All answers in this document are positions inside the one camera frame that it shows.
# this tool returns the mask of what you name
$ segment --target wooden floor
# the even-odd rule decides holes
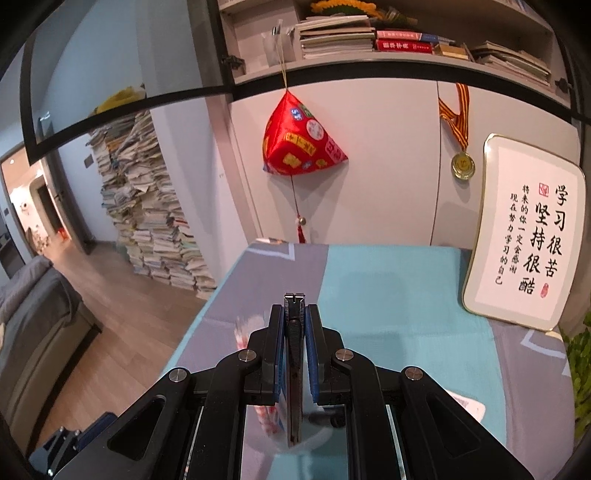
[[[44,252],[103,324],[57,397],[39,436],[84,429],[117,415],[153,385],[205,302],[194,293],[135,275],[110,245],[90,255],[60,241]]]

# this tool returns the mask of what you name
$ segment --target calligraphy board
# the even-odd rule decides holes
[[[466,310],[538,330],[558,324],[579,259],[585,182],[573,163],[491,135]]]

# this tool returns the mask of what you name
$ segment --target gold medal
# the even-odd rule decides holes
[[[458,180],[470,180],[475,171],[474,160],[466,152],[460,152],[452,158],[452,173]]]

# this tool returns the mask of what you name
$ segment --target screw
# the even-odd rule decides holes
[[[168,378],[175,383],[182,382],[187,378],[187,371],[182,368],[175,368],[168,374]]]
[[[404,375],[406,375],[409,380],[421,380],[423,377],[423,370],[419,367],[408,367],[404,371]]]
[[[335,357],[341,362],[347,362],[353,358],[353,352],[348,348],[342,348],[335,352]]]
[[[256,358],[256,352],[254,350],[249,350],[245,348],[244,350],[240,350],[238,352],[238,359],[242,360],[243,362],[250,362]]]

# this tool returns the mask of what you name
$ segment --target blue gripper pad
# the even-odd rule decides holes
[[[312,329],[310,308],[306,307],[306,325],[304,330],[306,336],[306,355],[308,357],[308,374],[310,376],[310,392],[314,403],[318,402],[318,359],[316,358],[316,344]]]
[[[277,350],[275,351],[275,368],[277,369],[277,377],[273,389],[273,396],[275,402],[279,401],[281,390],[285,392],[287,388],[283,372],[285,371],[285,358],[283,355],[283,346],[285,344],[284,327],[285,327],[285,311],[281,308],[281,321],[279,322],[279,332],[277,334]]]

